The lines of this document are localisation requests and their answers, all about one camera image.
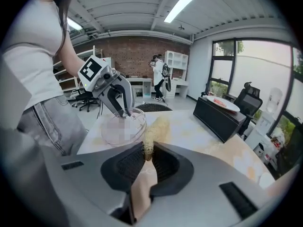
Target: glass bowl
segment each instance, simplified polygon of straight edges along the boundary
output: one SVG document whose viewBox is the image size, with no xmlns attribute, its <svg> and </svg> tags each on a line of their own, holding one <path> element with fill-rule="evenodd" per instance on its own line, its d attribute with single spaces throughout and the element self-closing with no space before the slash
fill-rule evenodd
<svg viewBox="0 0 303 227">
<path fill-rule="evenodd" d="M 133 108 L 131 116 L 125 110 L 114 113 L 111 119 L 101 125 L 101 135 L 106 143 L 118 147 L 138 141 L 145 129 L 145 113 L 141 109 Z"/>
</svg>

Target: woman's arm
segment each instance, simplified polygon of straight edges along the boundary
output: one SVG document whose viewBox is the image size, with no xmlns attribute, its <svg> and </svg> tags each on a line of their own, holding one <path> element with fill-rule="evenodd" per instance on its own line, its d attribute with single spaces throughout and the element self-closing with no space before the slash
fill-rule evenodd
<svg viewBox="0 0 303 227">
<path fill-rule="evenodd" d="M 78 71 L 85 61 L 77 56 L 71 44 L 70 33 L 68 32 L 66 33 L 64 45 L 59 52 L 59 58 L 67 72 L 74 77 L 78 77 Z"/>
<path fill-rule="evenodd" d="M 161 61 L 157 61 L 156 62 L 156 66 L 154 66 L 152 68 L 153 72 L 156 72 L 156 73 L 162 73 L 162 70 L 163 70 L 163 63 Z"/>
</svg>

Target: green tree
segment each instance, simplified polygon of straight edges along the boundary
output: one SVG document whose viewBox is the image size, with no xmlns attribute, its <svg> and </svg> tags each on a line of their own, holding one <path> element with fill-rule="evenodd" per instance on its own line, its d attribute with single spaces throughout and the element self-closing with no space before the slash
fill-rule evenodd
<svg viewBox="0 0 303 227">
<path fill-rule="evenodd" d="M 216 51 L 223 51 L 224 55 L 233 55 L 233 41 L 225 41 L 218 43 L 218 47 L 216 47 Z M 244 51 L 243 41 L 238 41 L 238 53 Z"/>
<path fill-rule="evenodd" d="M 262 111 L 260 109 L 258 109 L 258 111 L 256 111 L 256 113 L 254 114 L 254 121 L 257 122 L 259 120 L 259 118 L 262 115 Z"/>
<path fill-rule="evenodd" d="M 292 133 L 294 131 L 295 125 L 289 121 L 284 115 L 282 115 L 278 127 L 281 128 L 281 130 L 284 133 L 285 143 L 286 146 L 292 136 Z"/>
<path fill-rule="evenodd" d="M 297 56 L 299 65 L 294 65 L 294 71 L 303 74 L 303 54 L 300 52 Z"/>
<path fill-rule="evenodd" d="M 214 96 L 222 97 L 223 93 L 227 92 L 228 86 L 216 81 L 211 81 L 210 83 L 210 91 L 214 94 Z"/>
</svg>

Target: red brick wall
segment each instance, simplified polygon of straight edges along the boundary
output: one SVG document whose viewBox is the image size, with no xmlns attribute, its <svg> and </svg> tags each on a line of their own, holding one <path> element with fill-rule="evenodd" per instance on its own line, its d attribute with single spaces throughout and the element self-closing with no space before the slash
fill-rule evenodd
<svg viewBox="0 0 303 227">
<path fill-rule="evenodd" d="M 92 49 L 103 50 L 103 57 L 115 60 L 115 69 L 129 76 L 147 76 L 153 78 L 153 71 L 148 62 L 155 54 L 164 55 L 174 51 L 189 55 L 189 45 L 154 37 L 123 36 L 95 40 L 75 47 L 76 53 Z M 173 70 L 173 77 L 182 76 L 182 70 Z"/>
</svg>

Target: table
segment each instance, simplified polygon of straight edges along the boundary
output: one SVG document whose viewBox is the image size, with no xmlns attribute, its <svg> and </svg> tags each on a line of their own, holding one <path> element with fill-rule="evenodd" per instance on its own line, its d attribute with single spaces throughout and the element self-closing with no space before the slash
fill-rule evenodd
<svg viewBox="0 0 303 227">
<path fill-rule="evenodd" d="M 249 146 L 235 135 L 224 144 L 194 115 L 191 110 L 175 110 L 166 112 L 146 113 L 147 125 L 165 115 L 170 121 L 170 130 L 164 143 L 187 148 L 217 157 L 252 181 L 258 183 L 263 173 L 269 173 L 265 165 Z M 99 117 L 89 131 L 78 154 L 91 153 L 112 148 L 101 137 L 101 125 L 113 117 L 107 114 Z M 146 162 L 138 178 L 132 185 L 134 214 L 139 219 L 151 204 L 148 197 L 149 189 L 157 183 L 157 175 L 151 161 Z"/>
</svg>

